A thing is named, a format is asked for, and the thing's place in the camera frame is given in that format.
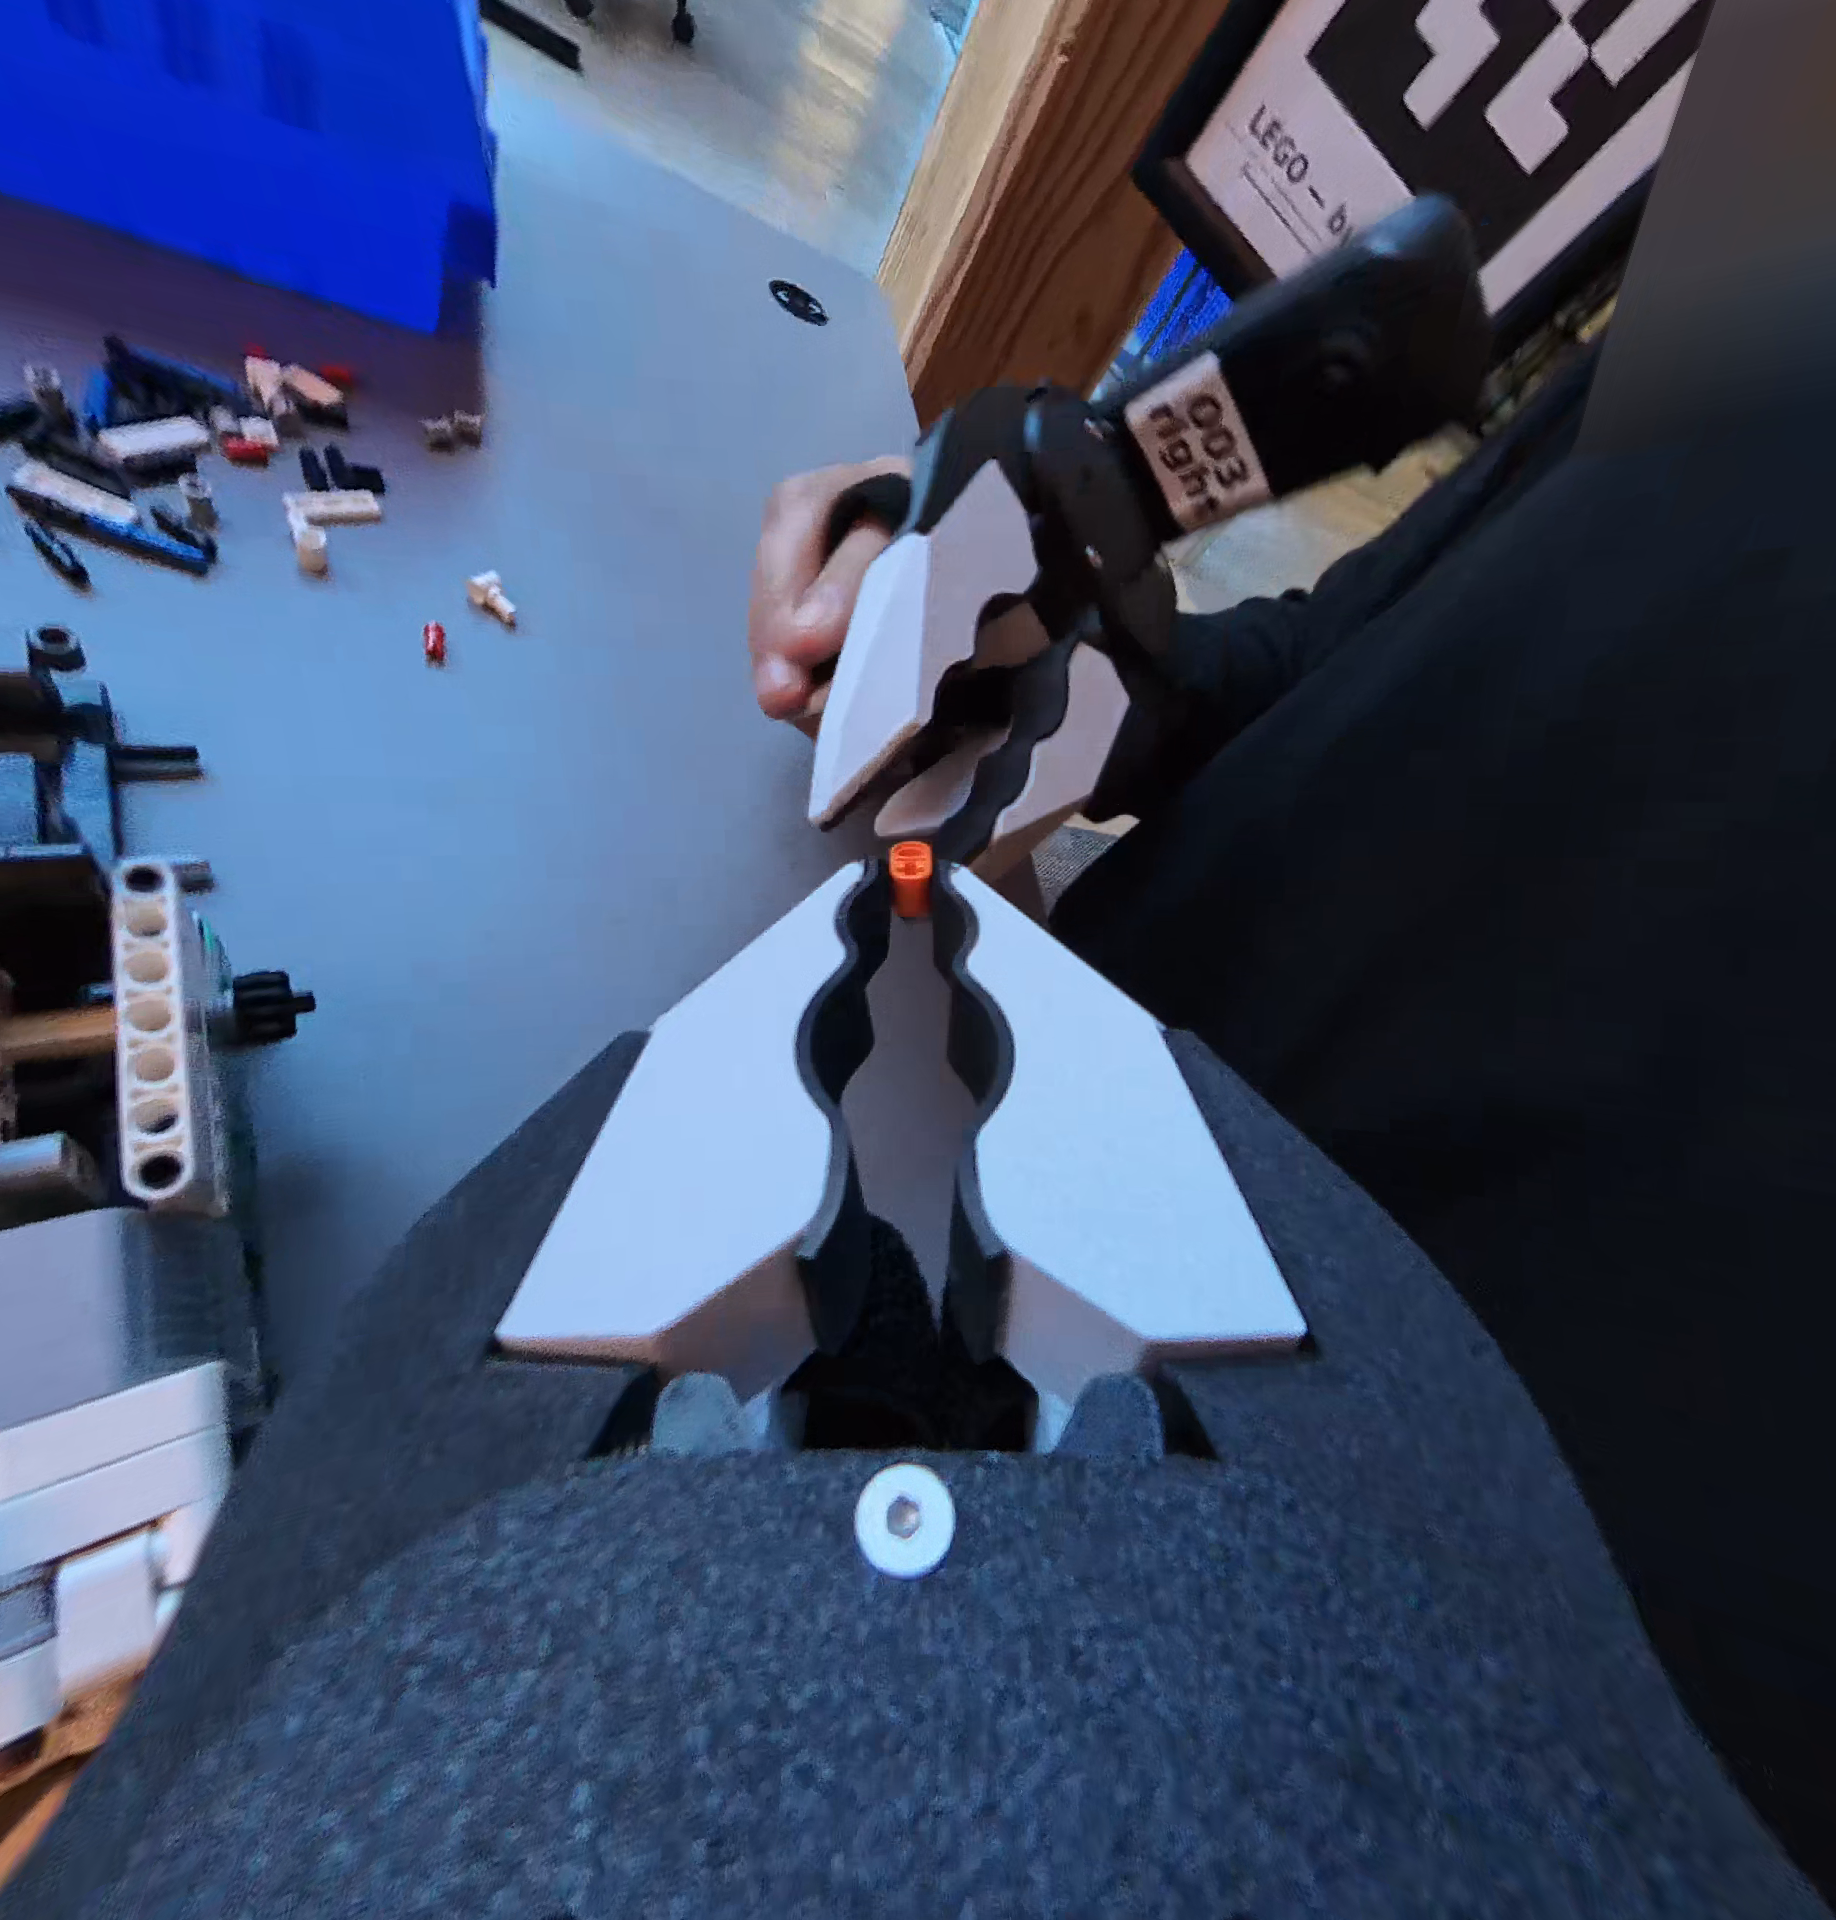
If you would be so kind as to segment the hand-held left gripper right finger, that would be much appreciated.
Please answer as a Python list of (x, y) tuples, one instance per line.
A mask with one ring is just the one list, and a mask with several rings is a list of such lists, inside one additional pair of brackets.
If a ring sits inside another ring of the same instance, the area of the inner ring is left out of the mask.
[(962, 866), (932, 876), (932, 962), (979, 1102), (946, 1320), (1028, 1384), (1028, 1450), (1066, 1439), (1095, 1380), (1297, 1349), (1308, 1315), (1167, 1027)]

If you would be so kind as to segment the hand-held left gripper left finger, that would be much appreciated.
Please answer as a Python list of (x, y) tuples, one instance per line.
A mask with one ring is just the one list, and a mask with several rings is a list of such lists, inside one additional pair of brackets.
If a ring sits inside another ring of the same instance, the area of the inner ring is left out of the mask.
[(805, 1444), (789, 1380), (856, 1336), (874, 1271), (846, 1121), (874, 970), (880, 859), (856, 859), (645, 1031), (498, 1354), (715, 1373), (749, 1444)]

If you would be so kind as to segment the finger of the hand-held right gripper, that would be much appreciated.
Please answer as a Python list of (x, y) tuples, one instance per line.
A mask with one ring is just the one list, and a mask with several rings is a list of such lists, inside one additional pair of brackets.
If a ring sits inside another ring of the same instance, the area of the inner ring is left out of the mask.
[(812, 756), (812, 827), (834, 827), (932, 723), (951, 672), (1042, 650), (1027, 592), (1042, 580), (1027, 501), (981, 462), (928, 528), (867, 570)]
[(1028, 609), (998, 612), (979, 659), (937, 689), (928, 731), (889, 761), (880, 840), (928, 840), (999, 885), (1095, 795), (1125, 689), (1098, 612), (1047, 638)]

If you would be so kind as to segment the partly built lego truck model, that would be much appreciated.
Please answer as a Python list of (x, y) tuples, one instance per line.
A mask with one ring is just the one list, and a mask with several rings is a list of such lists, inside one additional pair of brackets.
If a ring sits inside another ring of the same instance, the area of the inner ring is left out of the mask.
[(199, 773), (68, 626), (0, 659), (0, 1794), (113, 1737), (272, 1403), (245, 1060), (318, 998), (127, 849), (122, 789)]

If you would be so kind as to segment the person's right forearm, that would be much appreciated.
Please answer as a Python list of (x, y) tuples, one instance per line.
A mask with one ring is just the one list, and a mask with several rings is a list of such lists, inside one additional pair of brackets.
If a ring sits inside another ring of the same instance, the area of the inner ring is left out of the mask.
[(1139, 675), (1125, 697), (1124, 731), (1095, 789), (1095, 816), (1151, 816), (1406, 596), (1411, 581), (1338, 564), (1308, 592), (1180, 612), (1169, 620), (1169, 654)]

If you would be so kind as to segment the pile of loose lego pieces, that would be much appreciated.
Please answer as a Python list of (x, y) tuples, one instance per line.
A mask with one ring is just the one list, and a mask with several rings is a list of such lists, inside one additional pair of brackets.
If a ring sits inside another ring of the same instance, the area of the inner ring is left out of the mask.
[(297, 574), (330, 580), (330, 534), (382, 523), (382, 471), (347, 439), (347, 371), (262, 348), (206, 371), (108, 337), (84, 387), (23, 364), (0, 394), (0, 501), (50, 574), (88, 592), (88, 556), (211, 580), (234, 479), (254, 479)]

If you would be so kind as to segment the person's right hand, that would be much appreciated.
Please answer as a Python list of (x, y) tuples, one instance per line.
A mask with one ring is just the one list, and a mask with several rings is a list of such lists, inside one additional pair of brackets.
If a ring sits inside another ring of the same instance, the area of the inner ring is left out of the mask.
[(867, 522), (832, 542), (834, 501), (870, 474), (911, 474), (911, 457), (799, 471), (762, 501), (749, 672), (758, 710), (805, 739), (832, 701), (823, 665), (841, 654), (862, 581), (896, 541), (880, 522)]

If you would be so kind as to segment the framed printed tag sign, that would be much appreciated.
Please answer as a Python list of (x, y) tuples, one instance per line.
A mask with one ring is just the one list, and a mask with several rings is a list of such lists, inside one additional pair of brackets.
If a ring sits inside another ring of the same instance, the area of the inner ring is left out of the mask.
[(1244, 296), (1442, 196), (1495, 348), (1629, 258), (1708, 0), (1238, 0), (1133, 163)]

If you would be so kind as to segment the black chair base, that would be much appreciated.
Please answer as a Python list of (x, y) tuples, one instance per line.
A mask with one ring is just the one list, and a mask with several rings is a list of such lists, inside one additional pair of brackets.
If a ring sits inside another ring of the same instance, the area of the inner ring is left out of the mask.
[[(476, 0), (481, 25), (498, 25), (503, 34), (522, 40), (523, 48), (533, 48), (538, 57), (583, 74), (589, 57), (589, 40), (560, 29), (560, 16), (545, 16), (538, 3), (516, 3), (516, 0)], [(697, 10), (682, 0), (673, 3), (673, 40), (682, 48), (697, 44)]]

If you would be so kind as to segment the blue plastic bin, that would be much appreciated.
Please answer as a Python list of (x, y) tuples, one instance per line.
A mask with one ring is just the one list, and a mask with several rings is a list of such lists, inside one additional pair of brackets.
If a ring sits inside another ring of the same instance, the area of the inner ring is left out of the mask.
[(503, 275), (464, 0), (0, 0), (0, 196), (445, 331)]

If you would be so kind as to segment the wooden post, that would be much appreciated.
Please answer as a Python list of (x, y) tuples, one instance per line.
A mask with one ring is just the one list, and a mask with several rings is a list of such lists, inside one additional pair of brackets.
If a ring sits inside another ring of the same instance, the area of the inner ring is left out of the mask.
[(1180, 242), (1133, 161), (1225, 0), (981, 0), (884, 242), (915, 413), (1098, 387)]

